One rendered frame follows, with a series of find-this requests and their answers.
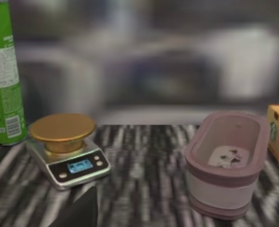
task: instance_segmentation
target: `black and white striped surface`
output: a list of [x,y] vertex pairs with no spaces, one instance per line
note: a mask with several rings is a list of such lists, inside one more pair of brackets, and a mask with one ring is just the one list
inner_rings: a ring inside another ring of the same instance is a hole
[[59,192],[24,144],[0,147],[0,227],[47,227],[92,185],[99,227],[279,227],[279,164],[266,161],[246,216],[227,222],[189,205],[183,149],[195,126],[100,126],[92,135],[113,169],[109,177]]

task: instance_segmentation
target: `green chip canister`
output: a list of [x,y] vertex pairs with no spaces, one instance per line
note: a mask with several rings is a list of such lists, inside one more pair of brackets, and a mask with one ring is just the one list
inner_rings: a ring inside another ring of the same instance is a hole
[[8,0],[0,0],[0,145],[27,136]]

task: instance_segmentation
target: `green logo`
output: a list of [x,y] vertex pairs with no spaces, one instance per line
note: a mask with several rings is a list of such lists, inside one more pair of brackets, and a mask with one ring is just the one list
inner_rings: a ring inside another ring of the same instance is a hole
[[271,127],[270,138],[271,138],[272,141],[274,141],[276,139],[276,135],[277,135],[276,124],[274,122],[271,122],[270,127]]

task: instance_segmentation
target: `pink container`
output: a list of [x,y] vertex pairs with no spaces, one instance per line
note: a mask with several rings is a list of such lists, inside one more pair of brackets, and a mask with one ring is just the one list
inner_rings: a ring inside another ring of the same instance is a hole
[[261,117],[209,115],[185,150],[192,206],[213,218],[243,216],[267,157],[269,136],[270,126]]

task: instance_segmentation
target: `blue lcd screen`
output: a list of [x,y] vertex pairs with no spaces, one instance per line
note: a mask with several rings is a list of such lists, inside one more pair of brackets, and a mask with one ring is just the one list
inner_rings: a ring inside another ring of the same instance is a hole
[[71,174],[75,174],[86,169],[91,169],[93,167],[92,163],[88,159],[72,164],[67,164],[67,166]]

